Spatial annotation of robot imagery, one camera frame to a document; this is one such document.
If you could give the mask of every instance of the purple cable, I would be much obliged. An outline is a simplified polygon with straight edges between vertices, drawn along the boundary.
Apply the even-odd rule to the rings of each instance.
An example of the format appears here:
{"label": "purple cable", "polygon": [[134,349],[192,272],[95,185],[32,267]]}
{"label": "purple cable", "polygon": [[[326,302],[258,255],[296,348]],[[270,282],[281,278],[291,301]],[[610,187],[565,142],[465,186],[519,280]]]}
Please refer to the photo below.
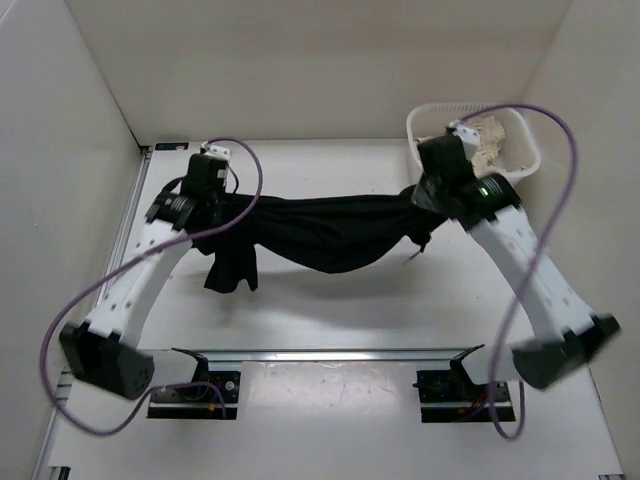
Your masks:
{"label": "purple cable", "polygon": [[[144,403],[146,398],[149,395],[151,395],[152,392],[163,387],[155,387],[147,390],[145,394],[140,398],[140,400],[136,404],[131,414],[125,419],[124,422],[122,422],[117,427],[111,428],[108,430],[100,430],[100,429],[93,428],[90,425],[86,424],[83,420],[80,420],[78,417],[72,414],[69,410],[67,410],[67,408],[64,405],[62,405],[56,398],[55,387],[49,381],[49,372],[47,371],[47,355],[49,353],[49,344],[51,343],[53,334],[55,333],[56,328],[62,323],[62,320],[64,319],[64,317],[69,313],[69,311],[71,311],[73,307],[75,307],[78,303],[80,303],[83,299],[88,297],[90,294],[98,290],[102,285],[109,282],[111,279],[123,274],[127,270],[133,268],[149,255],[160,253],[165,248],[173,247],[174,245],[178,245],[179,243],[198,240],[201,238],[209,237],[211,235],[216,235],[218,233],[225,232],[230,228],[234,227],[235,225],[237,225],[238,223],[240,223],[247,215],[249,215],[251,210],[253,210],[253,208],[255,207],[256,203],[258,203],[258,199],[260,198],[260,193],[262,192],[263,173],[262,173],[262,165],[260,165],[260,160],[258,159],[258,156],[253,151],[253,149],[242,140],[238,140],[236,138],[214,138],[213,140],[209,140],[208,144],[215,143],[215,142],[237,143],[242,148],[244,148],[249,153],[249,155],[251,155],[251,158],[256,164],[256,169],[258,171],[258,188],[256,189],[256,194],[251,199],[251,202],[249,202],[249,205],[247,205],[247,208],[245,208],[233,220],[229,221],[228,223],[225,223],[224,225],[211,228],[209,230],[203,230],[202,232],[194,233],[192,235],[184,235],[184,236],[175,238],[173,240],[169,240],[168,242],[161,243],[153,248],[150,248],[146,252],[138,255],[137,257],[134,257],[133,259],[129,260],[127,263],[123,264],[122,266],[116,268],[114,271],[112,271],[102,279],[98,280],[96,283],[94,283],[93,285],[91,285],[81,293],[79,293],[73,300],[71,300],[60,311],[60,313],[56,315],[56,317],[53,319],[53,322],[51,322],[51,325],[49,326],[49,328],[47,329],[47,332],[44,335],[44,339],[42,340],[42,345],[40,347],[39,367],[40,367],[40,380],[42,381],[42,385],[44,386],[45,393],[47,394],[47,397],[49,398],[49,401],[51,402],[53,407],[58,412],[60,412],[62,416],[65,417],[71,424],[73,424],[75,427],[77,427],[78,429],[82,430],[85,433],[88,433],[90,435],[95,435],[98,437],[108,437],[111,435],[115,435],[118,432],[121,432],[127,425],[131,423],[133,418],[136,416],[136,414],[142,407],[142,404]],[[199,386],[208,386],[215,392],[215,394],[220,399],[223,416],[226,416],[226,408],[224,405],[224,401],[222,399],[222,394],[220,393],[220,390],[210,382],[180,383],[180,384],[174,384],[174,385],[167,385],[166,387],[167,388],[187,388],[187,387],[199,387]]]}
{"label": "purple cable", "polygon": [[516,313],[518,312],[518,306],[522,302],[524,295],[529,288],[529,284],[531,283],[531,278],[535,273],[538,264],[540,263],[540,259],[542,258],[542,253],[544,252],[547,243],[549,243],[549,237],[551,236],[551,232],[555,227],[558,219],[564,208],[566,207],[569,198],[571,197],[571,193],[573,192],[573,187],[575,186],[576,180],[578,178],[578,144],[576,142],[576,138],[562,118],[553,113],[546,108],[539,107],[537,105],[529,105],[526,103],[505,103],[501,105],[494,105],[491,107],[483,108],[477,112],[474,112],[470,115],[467,115],[461,119],[462,122],[469,120],[472,117],[476,117],[478,115],[482,115],[484,113],[493,112],[495,110],[501,110],[503,108],[515,108],[515,109],[524,109],[524,110],[532,110],[534,112],[542,113],[546,115],[551,120],[556,122],[560,128],[567,135],[567,140],[569,141],[569,177],[567,179],[567,183],[560,195],[560,199],[556,204],[549,220],[547,220],[546,225],[542,230],[542,234],[540,235],[540,239],[538,240],[538,246],[529,261],[529,268],[522,279],[522,282],[518,286],[515,291],[515,295],[507,308],[507,311],[504,315],[502,323],[500,324],[500,328],[498,329],[498,334],[496,336],[495,345],[493,347],[493,352],[491,354],[491,361],[489,364],[489,387],[487,389],[487,401],[489,403],[489,414],[491,415],[491,420],[493,421],[493,425],[496,428],[496,431],[500,434],[500,436],[506,440],[517,440],[518,437],[522,434],[524,430],[524,421],[526,408],[524,403],[524,384],[520,381],[519,390],[520,390],[520,422],[516,427],[515,431],[511,434],[504,431],[502,426],[500,425],[500,420],[498,419],[498,412],[496,411],[496,396],[497,396],[497,387],[496,387],[496,375],[498,372],[498,364],[500,363],[500,356],[502,354],[502,348],[507,340],[507,336],[509,335],[509,331],[513,326],[513,322],[516,318]]}

